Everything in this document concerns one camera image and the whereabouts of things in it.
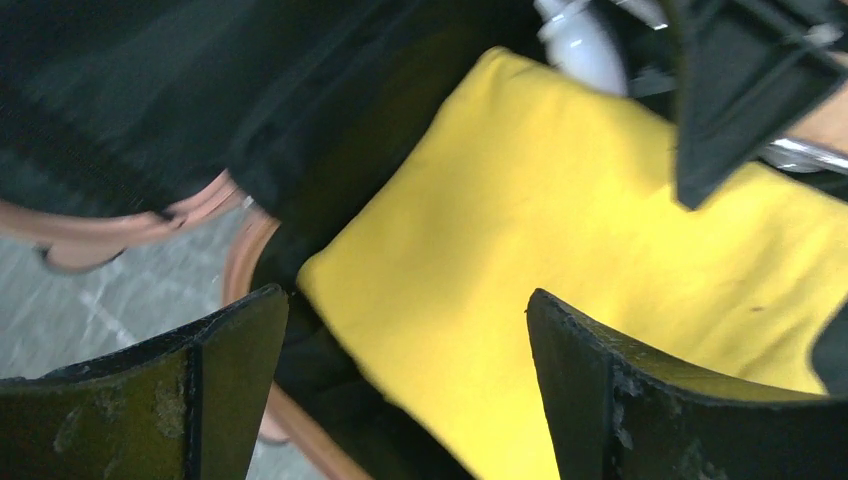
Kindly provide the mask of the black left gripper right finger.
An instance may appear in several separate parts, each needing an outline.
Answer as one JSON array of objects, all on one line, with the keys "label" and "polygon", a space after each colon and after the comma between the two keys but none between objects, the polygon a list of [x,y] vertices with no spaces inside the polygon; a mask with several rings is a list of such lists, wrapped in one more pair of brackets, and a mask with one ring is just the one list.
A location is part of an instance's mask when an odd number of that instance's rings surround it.
[{"label": "black left gripper right finger", "polygon": [[847,401],[723,375],[545,290],[527,327],[563,479],[843,479]]}]

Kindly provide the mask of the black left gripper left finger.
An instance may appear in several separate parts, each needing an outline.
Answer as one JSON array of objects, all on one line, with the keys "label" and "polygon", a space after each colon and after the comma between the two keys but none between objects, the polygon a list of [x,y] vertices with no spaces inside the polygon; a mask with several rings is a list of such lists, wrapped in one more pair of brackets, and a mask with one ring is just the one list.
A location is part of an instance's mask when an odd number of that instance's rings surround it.
[{"label": "black left gripper left finger", "polygon": [[243,479],[288,315],[277,286],[131,347],[1,383],[5,479]]}]

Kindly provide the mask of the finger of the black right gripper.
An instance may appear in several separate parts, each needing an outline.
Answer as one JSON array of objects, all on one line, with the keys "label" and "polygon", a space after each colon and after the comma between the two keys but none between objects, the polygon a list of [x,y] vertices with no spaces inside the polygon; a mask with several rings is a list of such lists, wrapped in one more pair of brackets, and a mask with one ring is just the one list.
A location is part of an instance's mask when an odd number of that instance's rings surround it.
[{"label": "finger of the black right gripper", "polygon": [[664,1],[675,45],[677,200],[697,209],[837,91],[841,1]]}]

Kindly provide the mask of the pink hard-shell suitcase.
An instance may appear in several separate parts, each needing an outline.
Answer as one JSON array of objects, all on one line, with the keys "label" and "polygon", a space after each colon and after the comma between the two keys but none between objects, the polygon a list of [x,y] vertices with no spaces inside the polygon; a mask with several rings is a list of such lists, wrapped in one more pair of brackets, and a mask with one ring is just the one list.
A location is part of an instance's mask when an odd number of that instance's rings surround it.
[{"label": "pink hard-shell suitcase", "polygon": [[[280,220],[290,289],[494,48],[531,61],[527,1],[5,1],[1,218],[45,240],[168,235],[239,193]],[[391,479],[478,478],[324,323],[286,385]]]}]

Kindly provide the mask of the yellow garment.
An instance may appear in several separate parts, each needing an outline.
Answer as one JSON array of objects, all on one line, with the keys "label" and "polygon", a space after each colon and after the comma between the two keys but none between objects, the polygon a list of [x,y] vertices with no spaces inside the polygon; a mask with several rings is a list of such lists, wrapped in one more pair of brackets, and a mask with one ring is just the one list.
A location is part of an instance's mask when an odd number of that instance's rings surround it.
[{"label": "yellow garment", "polygon": [[297,284],[391,400],[481,479],[554,479],[524,310],[545,289],[708,369],[821,394],[847,207],[759,163],[675,202],[674,128],[487,51]]}]

